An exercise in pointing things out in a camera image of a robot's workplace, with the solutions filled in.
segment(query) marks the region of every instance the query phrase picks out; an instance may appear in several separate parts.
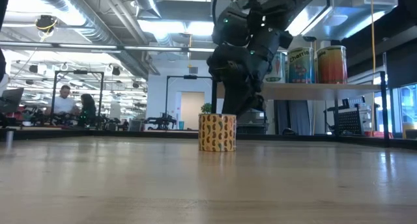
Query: woman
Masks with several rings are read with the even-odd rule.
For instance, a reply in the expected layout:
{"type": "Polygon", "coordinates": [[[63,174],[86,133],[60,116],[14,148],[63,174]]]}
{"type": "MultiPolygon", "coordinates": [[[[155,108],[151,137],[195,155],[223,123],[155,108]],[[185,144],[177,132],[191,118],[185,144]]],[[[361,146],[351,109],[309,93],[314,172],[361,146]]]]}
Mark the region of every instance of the woman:
{"type": "Polygon", "coordinates": [[[96,120],[96,104],[90,94],[81,95],[81,103],[83,107],[78,119],[78,126],[86,127],[95,124],[96,120]]]}

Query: computer monitor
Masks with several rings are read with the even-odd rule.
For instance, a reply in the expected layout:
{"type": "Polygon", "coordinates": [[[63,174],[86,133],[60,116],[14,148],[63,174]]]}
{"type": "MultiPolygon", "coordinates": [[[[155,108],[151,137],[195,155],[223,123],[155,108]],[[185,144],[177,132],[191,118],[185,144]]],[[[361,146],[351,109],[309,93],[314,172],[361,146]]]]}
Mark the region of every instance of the computer monitor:
{"type": "Polygon", "coordinates": [[[3,91],[0,98],[0,113],[14,113],[22,100],[24,88],[3,91]]]}

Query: white shelf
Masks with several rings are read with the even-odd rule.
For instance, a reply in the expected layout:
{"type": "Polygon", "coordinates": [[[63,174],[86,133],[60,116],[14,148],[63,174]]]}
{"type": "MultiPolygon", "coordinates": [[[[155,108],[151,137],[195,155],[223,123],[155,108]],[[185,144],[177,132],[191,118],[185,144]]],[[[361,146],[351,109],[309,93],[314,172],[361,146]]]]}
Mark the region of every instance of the white shelf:
{"type": "MultiPolygon", "coordinates": [[[[264,83],[265,100],[342,100],[381,90],[380,85],[264,83]]],[[[224,98],[223,83],[217,85],[217,98],[224,98]]]]}

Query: doorway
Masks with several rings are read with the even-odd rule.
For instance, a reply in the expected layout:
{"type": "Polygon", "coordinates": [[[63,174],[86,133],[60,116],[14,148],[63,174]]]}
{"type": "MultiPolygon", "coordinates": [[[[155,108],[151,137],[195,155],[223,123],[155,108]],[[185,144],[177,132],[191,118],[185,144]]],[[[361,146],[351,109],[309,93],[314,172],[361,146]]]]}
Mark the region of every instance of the doorway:
{"type": "Polygon", "coordinates": [[[198,115],[204,104],[204,92],[181,93],[181,119],[184,121],[184,130],[190,128],[198,130],[198,115]]]}

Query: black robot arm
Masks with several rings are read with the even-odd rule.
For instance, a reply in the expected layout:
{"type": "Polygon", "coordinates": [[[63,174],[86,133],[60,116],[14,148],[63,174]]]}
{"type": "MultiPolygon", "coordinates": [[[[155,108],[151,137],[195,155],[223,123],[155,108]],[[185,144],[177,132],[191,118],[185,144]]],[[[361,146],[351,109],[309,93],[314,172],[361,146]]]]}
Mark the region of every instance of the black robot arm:
{"type": "Polygon", "coordinates": [[[278,48],[288,48],[293,41],[285,30],[311,1],[250,0],[244,7],[249,14],[232,7],[220,14],[212,34],[218,47],[207,64],[214,80],[225,87],[222,113],[239,117],[250,108],[263,109],[263,98],[256,93],[278,48]]]}

